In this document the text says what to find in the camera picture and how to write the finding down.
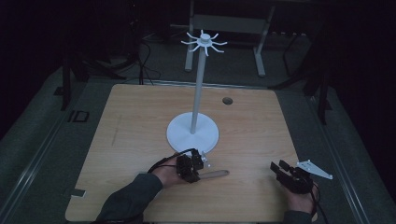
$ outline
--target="gray carpet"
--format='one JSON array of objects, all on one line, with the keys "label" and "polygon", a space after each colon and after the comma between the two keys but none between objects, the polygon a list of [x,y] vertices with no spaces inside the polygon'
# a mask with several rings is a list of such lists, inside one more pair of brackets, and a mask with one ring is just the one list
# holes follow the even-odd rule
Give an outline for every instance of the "gray carpet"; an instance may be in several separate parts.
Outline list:
[{"label": "gray carpet", "polygon": [[[147,70],[148,75],[155,79],[157,72],[161,73],[159,80],[153,80],[154,85],[164,81],[194,82],[197,54],[194,70],[184,72],[186,47],[178,42],[180,38],[183,36],[176,36],[170,43],[148,42],[150,55],[147,67],[151,69]],[[261,89],[277,84],[288,78],[281,56],[289,41],[289,38],[279,35],[271,35],[267,39],[262,54],[266,77],[257,76],[250,47],[231,44],[220,48],[225,50],[223,54],[209,51],[204,82]],[[296,41],[287,54],[290,70],[300,64],[308,47],[309,42],[304,37]],[[148,53],[149,49],[143,46],[142,59]],[[111,87],[121,82],[136,84],[138,71],[138,67],[133,66],[121,72],[128,77],[126,81],[94,74],[87,84],[74,81],[73,101],[64,112],[60,111],[62,99],[52,95],[61,85],[61,70],[47,80],[1,142],[2,204],[42,142],[49,143],[48,154],[9,223],[66,223],[64,211],[70,190],[77,182]],[[316,103],[302,94],[303,85],[304,81],[300,81],[285,90],[276,91],[276,94],[300,161],[309,159],[334,175],[334,180],[314,177],[320,185],[320,204],[329,223],[395,223],[395,204],[336,92],[330,89],[328,98],[332,110],[326,111],[328,125],[323,126],[315,114]],[[89,111],[88,122],[67,122],[72,109]],[[59,129],[53,129],[57,123],[60,123]],[[56,132],[56,135],[49,140],[46,137],[51,132]],[[324,223],[321,213],[316,223]]]}]

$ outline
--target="table top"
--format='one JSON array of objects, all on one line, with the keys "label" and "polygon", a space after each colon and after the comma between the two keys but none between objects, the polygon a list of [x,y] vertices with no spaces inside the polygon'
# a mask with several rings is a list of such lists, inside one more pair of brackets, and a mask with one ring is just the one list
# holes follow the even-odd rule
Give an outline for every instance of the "table top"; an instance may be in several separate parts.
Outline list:
[{"label": "table top", "polygon": [[[231,105],[222,102],[233,99]],[[194,87],[115,85],[81,170],[65,216],[93,221],[106,198],[152,164],[175,151],[166,139],[169,122],[191,112]],[[199,173],[227,176],[164,189],[145,211],[148,222],[280,221],[286,201],[271,161],[297,162],[282,110],[273,91],[203,88],[200,113],[219,128],[219,141]]]}]

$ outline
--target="dark background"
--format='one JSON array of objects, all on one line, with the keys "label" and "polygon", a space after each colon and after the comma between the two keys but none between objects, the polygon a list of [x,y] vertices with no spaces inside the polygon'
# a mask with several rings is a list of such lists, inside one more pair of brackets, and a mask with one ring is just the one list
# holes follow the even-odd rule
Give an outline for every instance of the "dark background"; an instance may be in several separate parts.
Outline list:
[{"label": "dark background", "polygon": [[[141,13],[138,19],[145,25],[164,36],[169,35],[169,23],[188,22],[188,1],[146,1],[133,14],[128,6],[121,0],[111,3],[99,0],[1,1],[1,136],[29,104],[44,80],[62,65],[66,43],[93,58],[105,60],[109,54],[124,55],[134,50],[134,43],[125,41],[131,38],[125,36],[132,35],[128,22],[137,17],[136,13]],[[300,29],[293,23],[293,16],[299,15],[298,10],[302,9],[281,7],[271,29],[287,32],[293,27]],[[327,17],[323,38],[319,41],[323,49],[331,50],[331,85],[394,200],[395,10],[394,2],[384,1],[336,7]]]}]

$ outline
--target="person's arm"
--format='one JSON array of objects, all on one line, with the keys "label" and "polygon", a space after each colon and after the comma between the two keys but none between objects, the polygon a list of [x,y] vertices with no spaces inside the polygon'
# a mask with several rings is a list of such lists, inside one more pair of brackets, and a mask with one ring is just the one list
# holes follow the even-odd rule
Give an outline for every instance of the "person's arm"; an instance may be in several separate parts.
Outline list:
[{"label": "person's arm", "polygon": [[125,219],[143,214],[162,188],[186,183],[176,172],[176,158],[165,162],[151,174],[138,175],[128,186],[112,193],[96,221]]},{"label": "person's arm", "polygon": [[[284,188],[288,200],[288,211],[283,216],[283,224],[308,224],[312,223],[311,213],[315,202],[311,194],[295,194]],[[312,188],[313,194],[317,195],[318,189]]]}]

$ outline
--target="white pole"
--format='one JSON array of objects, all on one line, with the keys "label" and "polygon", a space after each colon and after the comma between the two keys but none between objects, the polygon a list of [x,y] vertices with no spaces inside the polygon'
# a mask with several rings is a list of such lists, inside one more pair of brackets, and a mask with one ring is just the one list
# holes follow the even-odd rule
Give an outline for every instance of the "white pole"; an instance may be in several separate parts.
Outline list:
[{"label": "white pole", "polygon": [[198,110],[199,110],[199,104],[201,101],[202,82],[204,80],[205,62],[206,62],[205,48],[200,48],[197,79],[196,79],[196,84],[195,84],[194,108],[192,110],[191,134],[195,134],[195,129],[196,129],[196,125],[197,125]]}]

